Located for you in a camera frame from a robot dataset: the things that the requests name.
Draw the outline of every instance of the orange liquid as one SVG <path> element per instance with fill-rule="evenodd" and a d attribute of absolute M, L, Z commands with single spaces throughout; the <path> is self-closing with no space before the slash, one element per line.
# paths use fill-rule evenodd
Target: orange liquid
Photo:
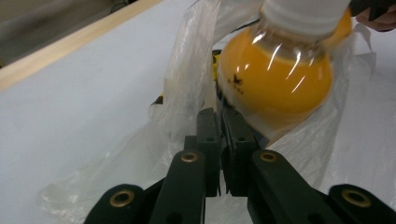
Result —
<path fill-rule="evenodd" d="M 270 140 L 302 123 L 332 85 L 327 54 L 301 62 L 252 44 L 249 30 L 232 39 L 219 60 L 218 84 L 230 105 Z"/>

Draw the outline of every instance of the table surface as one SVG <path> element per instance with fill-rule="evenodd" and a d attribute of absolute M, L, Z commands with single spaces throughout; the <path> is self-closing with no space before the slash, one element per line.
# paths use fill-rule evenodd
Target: table surface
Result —
<path fill-rule="evenodd" d="M 153 7 L 119 22 L 111 31 L 102 32 L 50 63 L 4 84 L 0 92 L 1 223 L 53 223 L 52 217 L 37 206 L 38 192 L 103 155 L 127 133 L 148 121 L 148 107 L 163 90 L 163 76 L 182 15 L 193 2 L 153 3 Z M 371 32 L 377 56 L 375 82 L 394 90 L 395 35 L 396 31 Z M 356 48 L 358 52 L 369 51 L 361 42 L 356 43 Z M 345 133 L 351 132 L 351 128 L 352 132 L 353 128 L 362 127 L 373 130 L 351 136 L 349 140 L 359 141 L 356 147 L 383 147 L 386 142 L 382 156 L 385 162 L 393 163 L 383 172 L 390 173 L 391 182 L 396 179 L 396 166 L 394 161 L 387 160 L 387 153 L 396 150 L 393 139 L 396 132 L 392 127 L 396 123 L 396 95 L 393 93 L 382 101 L 376 102 L 375 98 L 367 101 L 370 101 L 365 103 L 367 112 L 362 113 L 365 116 L 358 119 L 354 116 L 357 111 L 360 113 L 360 105 L 349 108 L 340 130 Z M 388 135 L 384 136 L 384 130 L 389 131 Z M 338 144 L 346 143 L 341 139 Z M 367 172 L 373 165 L 381 165 L 366 162 L 362 169 Z M 388 184 L 383 179 L 376 181 L 380 182 L 378 185 Z M 387 203 L 392 200 L 389 196 L 395 197 L 394 191 L 369 190 Z"/>

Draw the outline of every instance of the white bottle cap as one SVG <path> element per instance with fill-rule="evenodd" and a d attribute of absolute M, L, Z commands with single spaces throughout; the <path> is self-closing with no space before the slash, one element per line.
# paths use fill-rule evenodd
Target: white bottle cap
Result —
<path fill-rule="evenodd" d="M 349 0 L 265 0 L 264 17 L 273 25 L 300 35 L 329 35 Z"/>

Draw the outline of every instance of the bottle neck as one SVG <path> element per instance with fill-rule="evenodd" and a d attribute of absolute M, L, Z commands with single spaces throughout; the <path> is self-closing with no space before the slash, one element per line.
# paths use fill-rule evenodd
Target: bottle neck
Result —
<path fill-rule="evenodd" d="M 261 14 L 261 21 L 251 29 L 253 44 L 271 52 L 276 51 L 277 57 L 311 61 L 320 59 L 326 51 L 321 40 L 326 36 L 299 35 L 276 27 Z"/>

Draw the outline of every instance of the bottle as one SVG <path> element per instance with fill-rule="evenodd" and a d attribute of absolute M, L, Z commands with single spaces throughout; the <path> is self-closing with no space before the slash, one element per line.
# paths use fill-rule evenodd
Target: bottle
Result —
<path fill-rule="evenodd" d="M 218 90 L 270 143 L 304 122 L 328 96 L 332 66 L 321 40 L 347 5 L 343 0 L 266 0 L 261 21 L 220 54 Z"/>

